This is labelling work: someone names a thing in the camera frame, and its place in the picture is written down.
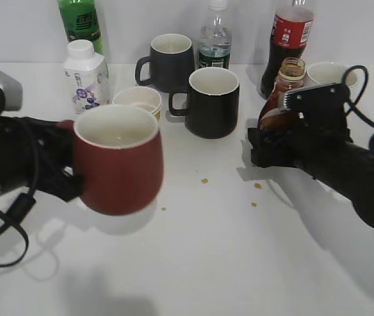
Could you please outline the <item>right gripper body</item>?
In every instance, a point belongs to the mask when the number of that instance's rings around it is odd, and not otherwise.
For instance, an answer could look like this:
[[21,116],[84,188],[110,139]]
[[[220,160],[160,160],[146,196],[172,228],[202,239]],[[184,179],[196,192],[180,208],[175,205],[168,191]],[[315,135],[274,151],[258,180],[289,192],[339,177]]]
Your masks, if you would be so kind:
[[291,113],[303,117],[285,140],[285,165],[303,171],[353,171],[354,148],[341,98],[295,99]]

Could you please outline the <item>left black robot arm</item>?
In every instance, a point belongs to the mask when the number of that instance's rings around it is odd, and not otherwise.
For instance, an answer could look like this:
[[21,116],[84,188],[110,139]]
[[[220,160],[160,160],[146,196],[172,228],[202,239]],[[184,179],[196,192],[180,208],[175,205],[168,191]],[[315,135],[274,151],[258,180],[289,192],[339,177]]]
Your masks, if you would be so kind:
[[65,202],[80,196],[82,176],[65,170],[72,166],[72,141],[58,122],[0,117],[0,196],[23,186]]

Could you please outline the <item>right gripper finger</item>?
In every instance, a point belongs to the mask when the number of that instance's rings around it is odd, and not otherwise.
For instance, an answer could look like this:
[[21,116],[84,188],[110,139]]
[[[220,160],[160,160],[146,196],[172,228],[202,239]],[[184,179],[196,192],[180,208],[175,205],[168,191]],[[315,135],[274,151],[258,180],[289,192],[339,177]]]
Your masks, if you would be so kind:
[[252,145],[251,162],[261,168],[295,168],[294,153],[290,149],[289,132],[248,128],[247,139]]
[[298,113],[312,108],[341,106],[349,96],[350,89],[341,83],[298,88],[284,94],[284,110]]

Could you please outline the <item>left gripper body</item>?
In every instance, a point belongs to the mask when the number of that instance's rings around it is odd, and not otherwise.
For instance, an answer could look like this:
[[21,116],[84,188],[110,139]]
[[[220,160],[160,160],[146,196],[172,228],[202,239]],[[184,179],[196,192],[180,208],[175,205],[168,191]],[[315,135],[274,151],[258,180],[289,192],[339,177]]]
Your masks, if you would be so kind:
[[71,164],[72,143],[44,144],[25,117],[0,117],[0,195],[22,186],[41,191],[42,167]]

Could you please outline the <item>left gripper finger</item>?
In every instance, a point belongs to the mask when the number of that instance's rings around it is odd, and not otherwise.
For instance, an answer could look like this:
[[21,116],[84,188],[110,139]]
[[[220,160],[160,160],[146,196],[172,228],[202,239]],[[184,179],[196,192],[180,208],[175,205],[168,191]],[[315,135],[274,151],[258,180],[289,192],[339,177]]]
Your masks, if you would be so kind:
[[26,117],[25,122],[37,141],[44,144],[71,144],[72,132],[58,126],[58,122]]
[[83,180],[80,175],[67,171],[67,166],[42,167],[41,190],[64,202],[70,202],[83,192]]

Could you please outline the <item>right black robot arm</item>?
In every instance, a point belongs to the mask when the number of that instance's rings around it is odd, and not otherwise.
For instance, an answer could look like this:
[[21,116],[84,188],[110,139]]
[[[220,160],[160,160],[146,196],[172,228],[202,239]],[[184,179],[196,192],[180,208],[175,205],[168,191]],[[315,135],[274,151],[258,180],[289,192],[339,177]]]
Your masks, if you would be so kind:
[[251,161],[262,168],[289,167],[342,194],[361,220],[374,228],[374,153],[350,138],[343,104],[345,84],[326,84],[286,92],[277,109],[293,122],[249,128]]

